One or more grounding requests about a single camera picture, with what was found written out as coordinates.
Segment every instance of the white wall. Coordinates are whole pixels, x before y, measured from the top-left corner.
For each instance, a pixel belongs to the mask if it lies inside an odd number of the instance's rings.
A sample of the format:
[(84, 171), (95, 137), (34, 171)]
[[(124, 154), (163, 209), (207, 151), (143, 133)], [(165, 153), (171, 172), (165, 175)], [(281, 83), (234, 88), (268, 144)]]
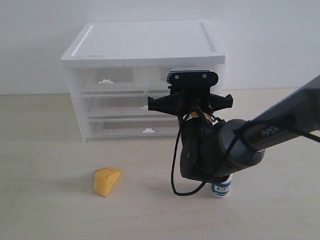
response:
[(2, 0), (0, 94), (68, 93), (60, 57), (87, 22), (211, 19), (225, 89), (298, 87), (320, 74), (319, 0)]

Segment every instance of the drawer handle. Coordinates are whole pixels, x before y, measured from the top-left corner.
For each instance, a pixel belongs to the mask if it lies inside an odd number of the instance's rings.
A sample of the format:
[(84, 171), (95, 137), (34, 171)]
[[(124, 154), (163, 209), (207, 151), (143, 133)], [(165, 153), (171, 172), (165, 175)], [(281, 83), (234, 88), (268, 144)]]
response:
[(114, 84), (114, 82), (110, 79), (103, 79), (102, 81), (99, 81), (99, 84)]
[(144, 134), (149, 134), (149, 133), (154, 133), (155, 130), (153, 130), (152, 128), (146, 128), (145, 130), (142, 131)]

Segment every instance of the drawer cabinet lid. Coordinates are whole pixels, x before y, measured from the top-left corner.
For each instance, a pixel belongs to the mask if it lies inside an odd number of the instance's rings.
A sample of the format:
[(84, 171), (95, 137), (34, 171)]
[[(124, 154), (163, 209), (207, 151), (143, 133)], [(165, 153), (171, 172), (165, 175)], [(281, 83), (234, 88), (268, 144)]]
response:
[(89, 23), (61, 57), (63, 67), (223, 64), (207, 20)]

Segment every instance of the plastic drawer unit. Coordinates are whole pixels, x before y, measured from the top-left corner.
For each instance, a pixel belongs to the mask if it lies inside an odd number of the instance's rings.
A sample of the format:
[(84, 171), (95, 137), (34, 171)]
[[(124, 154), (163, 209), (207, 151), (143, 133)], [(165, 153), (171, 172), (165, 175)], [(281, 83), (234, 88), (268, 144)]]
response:
[(173, 68), (218, 74), (226, 58), (209, 21), (89, 23), (61, 57), (84, 142), (127, 137), (175, 136), (175, 116), (148, 110), (148, 96), (170, 93)]

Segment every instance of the small bottle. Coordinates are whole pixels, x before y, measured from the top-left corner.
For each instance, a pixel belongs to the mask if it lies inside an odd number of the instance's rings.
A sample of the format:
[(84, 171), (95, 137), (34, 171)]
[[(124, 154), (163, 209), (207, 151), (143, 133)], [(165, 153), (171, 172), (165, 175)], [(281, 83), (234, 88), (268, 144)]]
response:
[(226, 181), (223, 181), (222, 183), (211, 184), (211, 192), (214, 196), (217, 198), (225, 198), (229, 195), (230, 191), (230, 185), (232, 180), (233, 174), (230, 174), (228, 179)]

